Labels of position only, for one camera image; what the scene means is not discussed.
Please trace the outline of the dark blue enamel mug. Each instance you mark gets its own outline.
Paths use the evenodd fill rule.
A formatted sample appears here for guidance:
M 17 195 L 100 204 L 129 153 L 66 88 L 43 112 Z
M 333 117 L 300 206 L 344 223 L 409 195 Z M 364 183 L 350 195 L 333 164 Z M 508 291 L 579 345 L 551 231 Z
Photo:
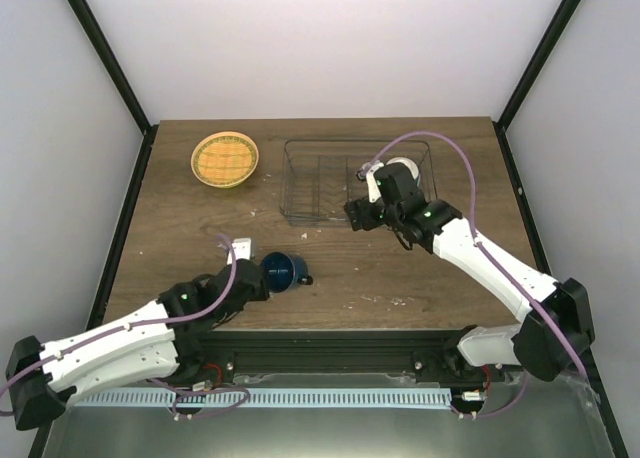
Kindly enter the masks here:
M 306 261 L 299 255 L 272 252 L 264 256 L 260 265 L 265 273 L 267 288 L 272 293 L 283 293 L 314 283 Z

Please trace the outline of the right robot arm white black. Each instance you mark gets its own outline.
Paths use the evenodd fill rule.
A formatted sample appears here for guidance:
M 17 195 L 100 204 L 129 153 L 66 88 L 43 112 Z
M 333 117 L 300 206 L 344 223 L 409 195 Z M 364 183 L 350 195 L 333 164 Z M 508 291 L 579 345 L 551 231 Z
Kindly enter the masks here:
M 448 202 L 427 199 L 407 159 L 378 162 L 364 180 L 367 196 L 344 205 L 353 230 L 389 228 L 405 249 L 420 246 L 466 273 L 516 320 L 464 331 L 444 356 L 451 378 L 468 380 L 484 365 L 513 365 L 551 382 L 591 346 L 588 293 L 577 280 L 560 282 L 535 270 L 477 232 Z

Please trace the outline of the black wire dish rack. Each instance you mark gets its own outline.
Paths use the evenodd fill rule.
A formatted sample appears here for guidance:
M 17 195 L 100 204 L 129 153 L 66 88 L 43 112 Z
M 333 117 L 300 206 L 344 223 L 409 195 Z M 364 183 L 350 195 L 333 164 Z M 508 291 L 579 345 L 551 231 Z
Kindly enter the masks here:
M 384 139 L 294 139 L 284 145 L 280 212 L 293 226 L 351 226 L 346 203 L 368 198 L 361 166 Z

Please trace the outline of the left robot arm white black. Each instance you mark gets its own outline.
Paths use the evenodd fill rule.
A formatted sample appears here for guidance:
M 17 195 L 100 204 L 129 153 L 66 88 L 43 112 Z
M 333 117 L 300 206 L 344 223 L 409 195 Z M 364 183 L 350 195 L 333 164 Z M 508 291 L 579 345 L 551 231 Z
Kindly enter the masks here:
M 240 259 L 84 333 L 46 343 L 27 336 L 6 367 L 5 414 L 17 430 L 32 430 L 103 390 L 147 379 L 194 381 L 204 370 L 203 340 L 247 303 L 268 298 L 264 270 Z

